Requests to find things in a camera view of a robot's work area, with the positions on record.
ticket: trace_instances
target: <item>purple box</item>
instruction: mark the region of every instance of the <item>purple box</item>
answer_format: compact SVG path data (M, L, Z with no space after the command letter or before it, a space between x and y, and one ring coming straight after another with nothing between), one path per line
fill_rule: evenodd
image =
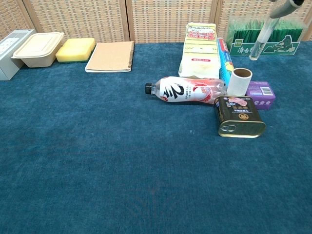
M275 95L266 81L250 81L246 96L253 98L258 110L268 110L275 100Z

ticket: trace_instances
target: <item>brown notebook cover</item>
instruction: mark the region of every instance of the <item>brown notebook cover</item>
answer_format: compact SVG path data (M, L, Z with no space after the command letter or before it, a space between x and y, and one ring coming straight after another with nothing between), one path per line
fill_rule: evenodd
M98 43L87 66L86 72L130 72L134 41Z

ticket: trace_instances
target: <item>gray box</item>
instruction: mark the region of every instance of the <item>gray box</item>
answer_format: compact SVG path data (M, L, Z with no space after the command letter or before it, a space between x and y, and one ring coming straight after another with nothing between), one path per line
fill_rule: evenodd
M14 30L0 41L0 80L10 80L24 65L19 58L11 57L34 33L36 33L34 29Z

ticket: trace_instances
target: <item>packaged bread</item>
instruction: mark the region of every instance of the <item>packaged bread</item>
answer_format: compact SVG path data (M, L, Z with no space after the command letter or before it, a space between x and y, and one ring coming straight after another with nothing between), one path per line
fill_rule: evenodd
M220 57L214 23L188 23L179 76L219 78Z

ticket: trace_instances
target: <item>sponge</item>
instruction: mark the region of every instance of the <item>sponge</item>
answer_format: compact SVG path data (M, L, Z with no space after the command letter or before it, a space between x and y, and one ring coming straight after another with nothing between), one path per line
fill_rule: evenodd
M94 38L68 39L56 53L58 62L87 61L96 42Z

